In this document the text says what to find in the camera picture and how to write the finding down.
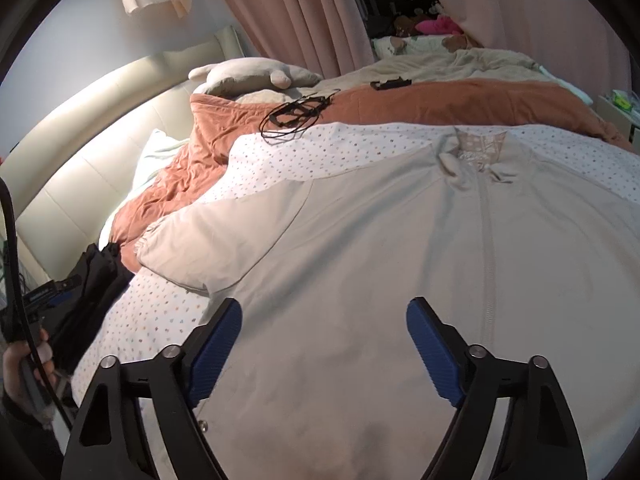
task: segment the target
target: pink curtain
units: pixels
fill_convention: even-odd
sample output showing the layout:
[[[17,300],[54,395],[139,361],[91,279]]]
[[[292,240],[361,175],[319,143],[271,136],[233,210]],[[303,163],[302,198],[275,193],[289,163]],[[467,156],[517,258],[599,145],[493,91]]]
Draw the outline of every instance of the pink curtain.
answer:
[[[440,0],[484,46],[523,52],[592,98],[631,87],[629,53],[587,0]]]
[[[258,51],[325,78],[373,63],[355,0],[226,0]]]

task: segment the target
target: bed headboard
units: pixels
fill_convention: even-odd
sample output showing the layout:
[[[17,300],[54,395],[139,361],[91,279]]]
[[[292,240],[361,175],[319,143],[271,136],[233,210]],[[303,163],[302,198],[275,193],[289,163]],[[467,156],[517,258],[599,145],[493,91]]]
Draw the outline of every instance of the bed headboard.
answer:
[[[97,241],[154,128],[189,136],[189,71],[243,56],[228,26],[207,43],[139,59],[78,92],[21,140],[0,176],[14,202],[20,262],[36,283],[64,278]]]

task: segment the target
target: bedside table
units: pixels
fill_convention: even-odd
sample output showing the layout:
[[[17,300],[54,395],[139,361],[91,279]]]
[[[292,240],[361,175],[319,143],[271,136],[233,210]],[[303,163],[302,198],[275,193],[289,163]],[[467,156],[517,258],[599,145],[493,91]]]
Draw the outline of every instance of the bedside table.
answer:
[[[596,113],[605,121],[612,123],[640,153],[640,120],[622,111],[609,99],[599,96],[596,101]]]

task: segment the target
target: white stuffed animal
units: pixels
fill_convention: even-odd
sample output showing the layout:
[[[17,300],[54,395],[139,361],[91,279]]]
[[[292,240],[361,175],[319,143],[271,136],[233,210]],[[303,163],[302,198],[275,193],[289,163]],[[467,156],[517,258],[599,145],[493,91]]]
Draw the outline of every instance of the white stuffed animal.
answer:
[[[236,97],[258,90],[313,86],[322,81],[322,76],[274,59],[239,57],[194,68],[189,72],[189,79],[206,80],[193,91],[194,94]]]

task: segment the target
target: orange blanket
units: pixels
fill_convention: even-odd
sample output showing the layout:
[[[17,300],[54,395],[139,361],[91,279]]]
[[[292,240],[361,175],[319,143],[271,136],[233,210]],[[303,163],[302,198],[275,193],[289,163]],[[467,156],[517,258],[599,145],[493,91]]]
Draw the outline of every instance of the orange blanket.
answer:
[[[133,247],[151,222],[189,205],[225,173],[229,150],[258,124],[273,104],[237,104],[219,97],[191,96],[194,127],[190,142],[155,182],[116,214],[111,240],[121,245],[122,261],[140,269]],[[375,91],[359,86],[336,94],[319,123],[347,124],[548,124],[598,137],[633,151],[610,123],[594,115],[580,99],[553,83],[466,79],[423,82]]]

